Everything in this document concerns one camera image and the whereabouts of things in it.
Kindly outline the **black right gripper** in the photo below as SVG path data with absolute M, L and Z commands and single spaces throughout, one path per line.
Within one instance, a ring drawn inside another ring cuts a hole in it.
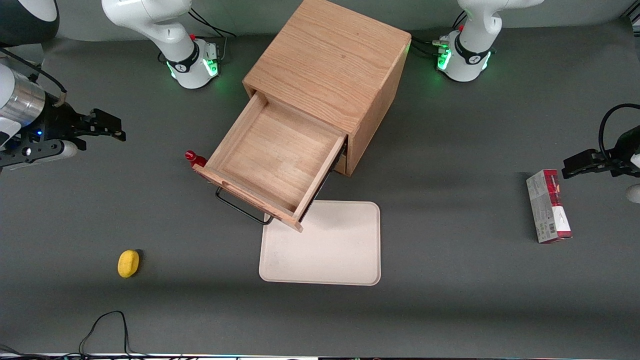
M 30 139 L 34 142 L 60 140 L 73 141 L 80 136 L 107 136 L 120 142 L 127 139 L 122 120 L 109 112 L 94 108 L 90 111 L 91 125 L 84 114 L 71 105 L 60 107 L 46 102 L 41 114 L 30 124 Z

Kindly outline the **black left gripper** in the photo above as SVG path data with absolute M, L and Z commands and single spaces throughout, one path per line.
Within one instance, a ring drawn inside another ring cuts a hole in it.
M 579 154 L 572 155 L 563 161 L 562 177 L 569 180 L 581 174 L 605 173 L 610 171 L 612 177 L 622 175 L 634 178 L 640 177 L 639 165 L 633 162 L 633 157 L 639 156 L 640 126 L 635 126 L 617 139 L 615 146 L 606 151 L 609 165 L 602 152 L 596 149 L 586 149 Z

